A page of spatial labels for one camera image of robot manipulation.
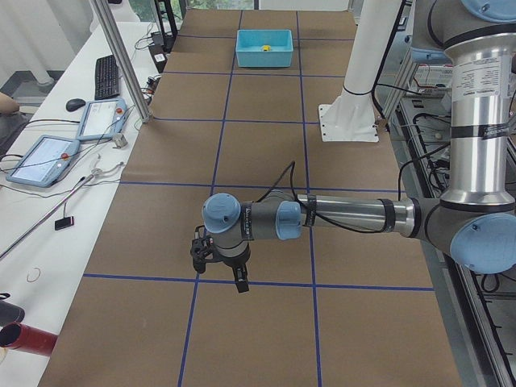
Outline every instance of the tablet screen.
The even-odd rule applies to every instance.
[[[95,102],[89,106],[88,117],[81,135],[105,135],[113,123],[116,101]]]
[[[60,162],[61,155],[65,153],[69,146],[70,141],[43,139],[25,158],[23,164],[12,174],[12,177],[29,181],[43,181],[52,167]]]

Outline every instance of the robotic arm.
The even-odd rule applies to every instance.
[[[248,242],[294,239],[302,225],[398,232],[478,273],[516,264],[514,198],[505,191],[514,0],[417,0],[415,6],[414,59],[431,60],[444,50],[454,65],[448,189],[438,199],[400,202],[272,191],[263,201],[240,203],[215,194],[202,208],[209,234],[201,237],[198,227],[192,242],[199,273],[222,261],[233,269],[239,293],[248,291]]]

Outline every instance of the keyboard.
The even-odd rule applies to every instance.
[[[119,68],[113,55],[97,59],[95,65],[95,100],[119,95]]]

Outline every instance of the light blue joint cap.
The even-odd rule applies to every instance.
[[[487,214],[453,237],[451,258],[480,274],[505,272],[516,264],[516,216]]]
[[[412,61],[426,65],[445,65],[452,62],[442,50],[429,50],[416,47],[412,47]]]
[[[466,9],[477,18],[491,23],[516,22],[514,0],[461,0]]]
[[[301,235],[301,207],[297,202],[281,202],[276,212],[276,234],[281,240]]]
[[[220,234],[232,228],[240,217],[240,203],[228,193],[217,193],[202,206],[202,218],[206,229]]]

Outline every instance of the person's hand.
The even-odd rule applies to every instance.
[[[0,114],[11,114],[19,110],[19,104],[8,95],[0,93]]]

